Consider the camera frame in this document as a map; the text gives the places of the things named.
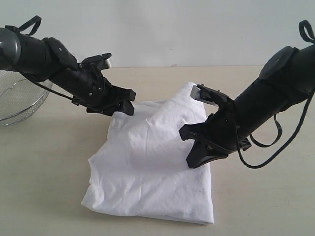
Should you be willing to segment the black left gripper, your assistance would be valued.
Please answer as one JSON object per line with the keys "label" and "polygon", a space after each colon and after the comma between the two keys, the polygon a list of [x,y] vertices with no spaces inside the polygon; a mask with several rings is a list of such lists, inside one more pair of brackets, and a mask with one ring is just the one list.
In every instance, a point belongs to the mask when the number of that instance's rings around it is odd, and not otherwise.
{"label": "black left gripper", "polygon": [[96,91],[89,92],[86,97],[73,96],[72,103],[86,107],[87,113],[106,116],[112,116],[115,112],[128,116],[134,114],[132,102],[136,97],[135,91],[112,85],[100,72],[96,73],[96,83],[92,87]]}

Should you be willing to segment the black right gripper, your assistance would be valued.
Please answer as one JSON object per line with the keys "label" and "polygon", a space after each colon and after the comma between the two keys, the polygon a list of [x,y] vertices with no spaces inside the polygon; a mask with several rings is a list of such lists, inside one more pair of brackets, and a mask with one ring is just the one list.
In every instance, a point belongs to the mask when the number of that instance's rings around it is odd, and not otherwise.
{"label": "black right gripper", "polygon": [[183,141],[193,139],[193,147],[186,158],[189,168],[195,169],[208,162],[225,159],[237,148],[247,150],[251,143],[246,133],[250,105],[229,104],[210,114],[205,122],[185,124],[179,134]]}

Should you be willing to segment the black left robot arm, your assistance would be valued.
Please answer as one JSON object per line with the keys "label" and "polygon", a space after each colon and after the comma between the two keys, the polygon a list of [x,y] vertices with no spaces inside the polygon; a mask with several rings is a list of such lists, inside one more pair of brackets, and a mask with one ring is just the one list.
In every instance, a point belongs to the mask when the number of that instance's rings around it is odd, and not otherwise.
{"label": "black left robot arm", "polygon": [[112,85],[102,74],[111,67],[111,53],[78,62],[58,39],[33,37],[41,20],[36,15],[20,27],[6,25],[0,29],[1,70],[18,72],[39,87],[49,80],[72,94],[69,100],[85,107],[87,113],[133,115],[136,93]]}

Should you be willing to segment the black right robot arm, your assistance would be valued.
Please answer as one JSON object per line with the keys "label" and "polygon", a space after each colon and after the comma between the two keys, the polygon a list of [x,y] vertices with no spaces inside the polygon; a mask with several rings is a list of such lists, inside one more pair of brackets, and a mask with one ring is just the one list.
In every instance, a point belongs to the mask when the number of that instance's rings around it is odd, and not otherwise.
{"label": "black right robot arm", "polygon": [[234,100],[204,85],[193,86],[193,99],[216,104],[219,109],[205,122],[185,124],[179,130],[182,140],[194,140],[186,158],[188,167],[198,168],[226,158],[239,148],[246,151],[252,144],[258,145],[252,133],[275,114],[308,99],[314,86],[314,45],[279,50],[259,77]]}

